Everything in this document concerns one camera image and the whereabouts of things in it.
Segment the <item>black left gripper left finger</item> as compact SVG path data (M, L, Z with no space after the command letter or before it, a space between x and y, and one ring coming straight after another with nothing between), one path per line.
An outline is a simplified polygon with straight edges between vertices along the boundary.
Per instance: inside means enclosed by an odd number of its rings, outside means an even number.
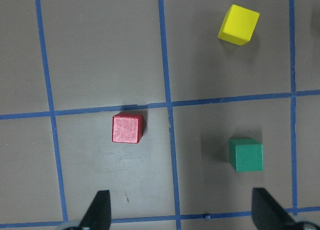
M99 190L78 226L79 230L109 230L111 227L111 196Z

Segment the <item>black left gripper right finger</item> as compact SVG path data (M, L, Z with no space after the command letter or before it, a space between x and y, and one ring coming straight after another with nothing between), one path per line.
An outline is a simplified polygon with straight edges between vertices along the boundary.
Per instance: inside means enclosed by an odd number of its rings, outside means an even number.
M251 218L257 230L295 230L296 222L263 187L252 189Z

